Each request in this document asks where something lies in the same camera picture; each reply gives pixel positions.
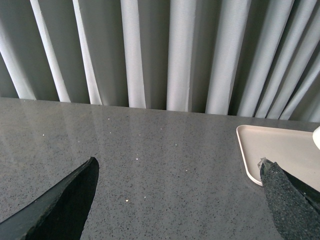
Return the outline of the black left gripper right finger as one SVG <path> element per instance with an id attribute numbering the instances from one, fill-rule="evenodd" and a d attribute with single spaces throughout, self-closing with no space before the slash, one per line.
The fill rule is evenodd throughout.
<path id="1" fill-rule="evenodd" d="M 274 225 L 285 240 L 320 238 L 320 192 L 261 158 L 257 164 Z"/>

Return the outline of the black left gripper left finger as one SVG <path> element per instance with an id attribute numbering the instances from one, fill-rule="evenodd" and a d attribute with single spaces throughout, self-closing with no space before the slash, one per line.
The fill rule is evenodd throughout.
<path id="1" fill-rule="evenodd" d="M 93 203 L 99 163 L 91 157 L 0 224 L 2 240 L 79 240 Z"/>

